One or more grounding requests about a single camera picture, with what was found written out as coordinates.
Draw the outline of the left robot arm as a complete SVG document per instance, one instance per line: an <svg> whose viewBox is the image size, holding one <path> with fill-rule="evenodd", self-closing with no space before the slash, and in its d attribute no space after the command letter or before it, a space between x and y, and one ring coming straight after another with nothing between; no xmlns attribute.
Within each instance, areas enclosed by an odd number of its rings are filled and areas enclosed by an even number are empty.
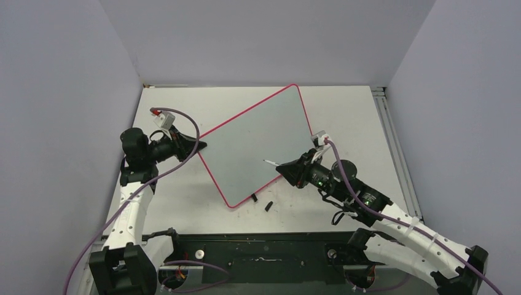
<svg viewBox="0 0 521 295"><path fill-rule="evenodd" d="M155 195L157 164L171 157L185 163L207 143L171 127L150 140L140 128L125 130L120 140L125 154L120 167L119 209L101 251L93 252L89 268L99 294L155 294L157 272L163 261L177 264L183 247L171 238L144 246L143 228Z"/></svg>

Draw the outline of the pink-framed whiteboard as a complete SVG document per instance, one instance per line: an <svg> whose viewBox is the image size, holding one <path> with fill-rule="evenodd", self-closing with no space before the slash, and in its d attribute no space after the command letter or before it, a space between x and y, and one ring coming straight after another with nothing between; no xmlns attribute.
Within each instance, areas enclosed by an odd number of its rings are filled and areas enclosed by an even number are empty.
<svg viewBox="0 0 521 295"><path fill-rule="evenodd" d="M202 135L198 154L224 203L236 208L280 177L263 160L286 163L313 147L300 88L291 84Z"/></svg>

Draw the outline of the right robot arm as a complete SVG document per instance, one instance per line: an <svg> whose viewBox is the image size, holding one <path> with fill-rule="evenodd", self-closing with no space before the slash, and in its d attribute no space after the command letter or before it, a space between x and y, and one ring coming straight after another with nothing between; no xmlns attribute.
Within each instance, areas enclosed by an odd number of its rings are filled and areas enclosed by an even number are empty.
<svg viewBox="0 0 521 295"><path fill-rule="evenodd" d="M455 243L407 214L390 198L356 177L348 160L322 166L311 149L297 160L276 164L275 170L292 186L315 186L322 200L364 224L348 241L348 257L355 263L382 263L432 286L438 294L477 294L485 275L488 252L480 246Z"/></svg>

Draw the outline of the black whiteboard marker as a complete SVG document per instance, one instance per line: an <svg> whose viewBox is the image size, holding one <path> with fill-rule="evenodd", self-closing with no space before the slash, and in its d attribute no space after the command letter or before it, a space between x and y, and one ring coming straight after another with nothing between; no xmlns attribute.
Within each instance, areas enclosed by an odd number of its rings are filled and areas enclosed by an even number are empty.
<svg viewBox="0 0 521 295"><path fill-rule="evenodd" d="M278 167L278 166L280 166L280 165L281 165L281 164L279 164L279 163L276 163L276 162L274 162L274 161L271 161L271 160L266 160L266 159L264 159L263 161L264 161L265 163L268 163L268 164L270 164L270 165L274 166L274 167Z"/></svg>

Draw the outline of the black marker cap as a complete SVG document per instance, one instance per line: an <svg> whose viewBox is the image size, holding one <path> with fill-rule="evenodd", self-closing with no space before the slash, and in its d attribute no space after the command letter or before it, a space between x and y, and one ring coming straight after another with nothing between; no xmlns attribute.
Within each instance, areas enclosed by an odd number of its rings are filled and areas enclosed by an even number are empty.
<svg viewBox="0 0 521 295"><path fill-rule="evenodd" d="M268 211L271 209L272 205L273 205L273 201L268 202L268 204L266 205L266 207L265 207L264 210L265 210L266 212L268 212Z"/></svg>

